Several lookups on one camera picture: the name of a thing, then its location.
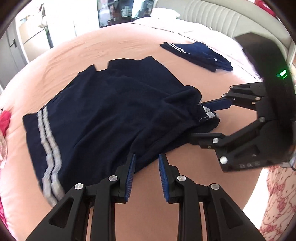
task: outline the wall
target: wall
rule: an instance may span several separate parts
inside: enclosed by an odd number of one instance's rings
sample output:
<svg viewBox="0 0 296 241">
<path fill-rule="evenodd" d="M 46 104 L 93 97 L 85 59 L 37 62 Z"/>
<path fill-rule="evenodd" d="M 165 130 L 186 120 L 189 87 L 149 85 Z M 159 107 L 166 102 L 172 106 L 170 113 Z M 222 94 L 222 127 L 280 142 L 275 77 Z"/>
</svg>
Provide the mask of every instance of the wall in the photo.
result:
<svg viewBox="0 0 296 241">
<path fill-rule="evenodd" d="M 54 46 L 99 28 L 96 0 L 44 0 Z"/>
</svg>

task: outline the blue gripper pad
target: blue gripper pad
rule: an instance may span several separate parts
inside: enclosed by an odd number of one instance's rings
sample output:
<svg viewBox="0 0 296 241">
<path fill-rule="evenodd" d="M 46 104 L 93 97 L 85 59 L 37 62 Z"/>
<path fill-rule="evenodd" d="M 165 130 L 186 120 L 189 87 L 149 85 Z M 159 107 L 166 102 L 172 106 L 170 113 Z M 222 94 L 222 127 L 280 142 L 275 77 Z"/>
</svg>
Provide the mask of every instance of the blue gripper pad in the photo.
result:
<svg viewBox="0 0 296 241">
<path fill-rule="evenodd" d="M 126 192 L 124 195 L 124 198 L 126 202 L 128 201 L 129 197 L 131 196 L 131 187 L 133 185 L 133 175 L 135 173 L 135 167 L 136 167 L 136 155 L 133 154 L 133 157 L 131 159 L 131 163 L 128 170 L 128 175 L 126 178 Z"/>
<path fill-rule="evenodd" d="M 159 167 L 159 173 L 161 178 L 161 185 L 163 187 L 163 195 L 165 197 L 166 202 L 168 202 L 170 199 L 169 183 L 168 183 L 168 177 L 165 171 L 162 155 L 159 155 L 158 157 L 158 167 Z"/>
</svg>

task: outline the green indicator light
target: green indicator light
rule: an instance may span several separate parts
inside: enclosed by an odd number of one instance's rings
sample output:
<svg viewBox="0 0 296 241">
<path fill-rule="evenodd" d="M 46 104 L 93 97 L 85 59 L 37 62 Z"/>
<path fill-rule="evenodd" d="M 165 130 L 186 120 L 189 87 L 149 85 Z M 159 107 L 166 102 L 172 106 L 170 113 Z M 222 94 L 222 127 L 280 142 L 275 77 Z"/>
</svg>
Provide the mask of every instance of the green indicator light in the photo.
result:
<svg viewBox="0 0 296 241">
<path fill-rule="evenodd" d="M 281 76 L 283 76 L 284 74 L 286 74 L 287 71 L 284 69 L 282 73 L 280 73 Z"/>
</svg>

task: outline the door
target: door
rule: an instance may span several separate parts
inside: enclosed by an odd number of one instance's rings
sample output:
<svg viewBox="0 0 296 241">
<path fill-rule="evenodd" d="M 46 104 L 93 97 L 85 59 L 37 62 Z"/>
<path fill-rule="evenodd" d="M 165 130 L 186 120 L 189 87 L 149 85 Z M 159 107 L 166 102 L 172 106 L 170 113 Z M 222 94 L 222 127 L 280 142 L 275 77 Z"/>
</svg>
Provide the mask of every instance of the door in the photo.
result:
<svg viewBox="0 0 296 241">
<path fill-rule="evenodd" d="M 0 39 L 0 84 L 3 89 L 26 63 L 13 21 Z"/>
<path fill-rule="evenodd" d="M 22 52 L 21 45 L 20 45 L 19 39 L 17 37 L 15 19 L 9 25 L 8 29 L 6 30 L 6 34 L 7 34 L 7 38 L 8 38 L 8 44 L 10 47 L 10 51 L 12 53 L 14 60 L 15 60 L 15 64 L 17 65 L 17 67 L 20 71 L 23 67 L 26 66 L 27 61 L 26 61 L 25 56 Z"/>
</svg>

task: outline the hello kitty pattern fabric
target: hello kitty pattern fabric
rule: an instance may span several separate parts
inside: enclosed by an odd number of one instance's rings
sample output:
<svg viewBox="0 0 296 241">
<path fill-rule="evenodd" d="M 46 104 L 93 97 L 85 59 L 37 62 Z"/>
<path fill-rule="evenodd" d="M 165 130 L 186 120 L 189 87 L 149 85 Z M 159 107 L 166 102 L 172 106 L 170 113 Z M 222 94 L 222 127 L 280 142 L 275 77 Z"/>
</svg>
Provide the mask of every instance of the hello kitty pattern fabric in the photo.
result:
<svg viewBox="0 0 296 241">
<path fill-rule="evenodd" d="M 260 232 L 266 241 L 277 241 L 296 212 L 296 172 L 273 166 L 267 177 L 269 200 Z"/>
</svg>

